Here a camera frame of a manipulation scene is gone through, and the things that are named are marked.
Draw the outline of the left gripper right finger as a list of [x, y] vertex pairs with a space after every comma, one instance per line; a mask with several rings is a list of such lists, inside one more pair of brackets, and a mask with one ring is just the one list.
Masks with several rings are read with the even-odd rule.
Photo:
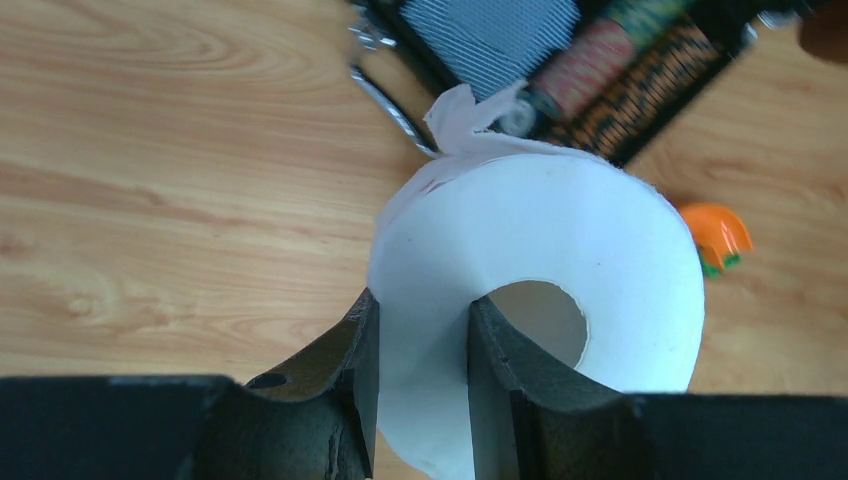
[[840, 396], [623, 394], [566, 366], [487, 298], [468, 323], [479, 479], [843, 479]]

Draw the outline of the white toilet paper roll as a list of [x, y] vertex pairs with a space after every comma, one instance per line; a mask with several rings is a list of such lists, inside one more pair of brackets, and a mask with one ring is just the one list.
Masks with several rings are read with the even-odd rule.
[[704, 281], [681, 215], [591, 153], [491, 131], [515, 94], [443, 93], [426, 117], [437, 158], [376, 223], [377, 424], [433, 479], [474, 475], [466, 342], [480, 297], [516, 283], [561, 289], [586, 322], [577, 370], [618, 391], [686, 390], [700, 349]]

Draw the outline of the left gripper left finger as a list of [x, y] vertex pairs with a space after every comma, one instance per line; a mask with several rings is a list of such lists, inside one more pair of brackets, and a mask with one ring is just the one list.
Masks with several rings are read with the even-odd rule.
[[368, 479], [379, 306], [361, 293], [332, 328], [238, 383], [222, 375], [1, 381], [5, 479]]

